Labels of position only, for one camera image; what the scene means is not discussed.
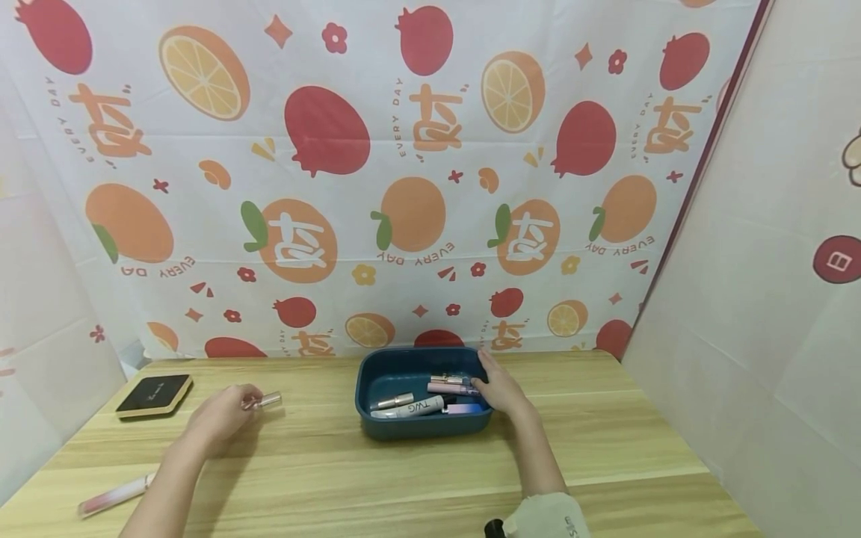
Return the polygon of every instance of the patterned backdrop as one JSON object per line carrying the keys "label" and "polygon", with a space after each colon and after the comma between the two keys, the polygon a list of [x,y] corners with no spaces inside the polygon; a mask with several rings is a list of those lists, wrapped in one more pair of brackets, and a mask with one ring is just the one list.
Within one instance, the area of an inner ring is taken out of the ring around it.
{"label": "patterned backdrop", "polygon": [[33,0],[0,54],[152,356],[620,356],[756,7]]}

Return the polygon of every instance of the yellow flower print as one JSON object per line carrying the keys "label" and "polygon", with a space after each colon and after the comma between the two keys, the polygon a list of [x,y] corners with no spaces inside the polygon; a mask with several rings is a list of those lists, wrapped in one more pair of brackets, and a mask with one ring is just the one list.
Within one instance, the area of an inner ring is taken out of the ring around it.
{"label": "yellow flower print", "polygon": [[376,284],[376,269],[370,265],[359,263],[356,268],[353,269],[353,280],[355,280],[356,284],[359,286],[373,286]]}
{"label": "yellow flower print", "polygon": [[580,265],[580,258],[576,256],[569,256],[565,258],[565,261],[562,262],[562,274],[573,275],[577,272],[578,265]]}

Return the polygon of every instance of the wooden tabletop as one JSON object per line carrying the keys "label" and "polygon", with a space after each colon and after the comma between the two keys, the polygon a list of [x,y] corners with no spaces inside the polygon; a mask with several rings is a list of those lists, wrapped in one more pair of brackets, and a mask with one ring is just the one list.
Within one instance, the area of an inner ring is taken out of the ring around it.
{"label": "wooden tabletop", "polygon": [[[544,419],[596,538],[761,536],[611,356],[501,355]],[[77,504],[158,469],[189,414],[232,383],[280,390],[227,453],[204,468],[188,537],[481,536],[520,502],[500,413],[473,436],[375,442],[353,404],[352,359],[155,362],[139,377],[191,374],[174,417],[121,423],[120,390],[2,509],[3,538],[115,537],[129,501],[85,521]]]}

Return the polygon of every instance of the blue plastic tray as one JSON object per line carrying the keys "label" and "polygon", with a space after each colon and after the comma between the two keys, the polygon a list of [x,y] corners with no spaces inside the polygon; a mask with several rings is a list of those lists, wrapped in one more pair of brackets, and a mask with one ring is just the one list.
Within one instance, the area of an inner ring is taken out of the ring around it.
{"label": "blue plastic tray", "polygon": [[431,375],[451,374],[487,381],[487,373],[471,348],[388,348],[366,356],[356,381],[356,410],[362,428],[378,441],[420,437],[462,436],[482,431],[493,409],[482,397],[458,396],[458,404],[481,404],[484,411],[465,415],[434,413],[423,417],[374,418],[370,405],[402,393],[412,393],[416,401],[430,398],[427,384]]}

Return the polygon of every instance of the red pomegranate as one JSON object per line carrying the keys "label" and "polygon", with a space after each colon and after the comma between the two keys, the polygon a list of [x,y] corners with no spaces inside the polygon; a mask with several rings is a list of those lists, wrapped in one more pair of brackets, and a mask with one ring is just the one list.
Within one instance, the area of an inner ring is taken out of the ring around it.
{"label": "red pomegranate", "polygon": [[427,77],[449,59],[455,30],[449,16],[437,6],[424,6],[412,13],[404,8],[394,27],[400,30],[400,55],[413,73]]}
{"label": "red pomegranate", "polygon": [[507,318],[517,312],[522,304],[523,292],[517,288],[507,288],[490,298],[490,313],[497,318]]}
{"label": "red pomegranate", "polygon": [[340,95],[303,86],[284,104],[284,124],[296,146],[293,160],[315,177],[322,170],[346,176],[368,162],[371,140],[365,122]]}
{"label": "red pomegranate", "polygon": [[631,326],[621,319],[611,319],[598,331],[595,349],[606,351],[621,362],[630,338]]}
{"label": "red pomegranate", "polygon": [[15,8],[18,22],[30,32],[36,48],[51,65],[70,75],[90,67],[93,43],[84,20],[63,0],[33,0]]}
{"label": "red pomegranate", "polygon": [[267,356],[256,345],[231,337],[211,338],[203,346],[209,358],[246,358]]}
{"label": "red pomegranate", "polygon": [[278,312],[278,318],[283,324],[295,329],[308,327],[317,318],[317,307],[304,297],[277,300],[272,308]]}
{"label": "red pomegranate", "polygon": [[559,177],[570,172],[590,176],[609,163],[616,149],[616,123],[607,109],[583,101],[568,111],[556,137],[556,158],[550,163]]}
{"label": "red pomegranate", "polygon": [[434,329],[433,331],[425,331],[418,335],[413,347],[434,348],[462,345],[463,340],[461,340],[461,337],[457,336],[454,332]]}
{"label": "red pomegranate", "polygon": [[703,70],[708,59],[709,38],[699,33],[679,38],[674,35],[664,49],[660,85],[667,91],[684,87]]}
{"label": "red pomegranate", "polygon": [[861,240],[851,235],[826,239],[813,256],[813,270],[832,284],[846,284],[861,278]]}

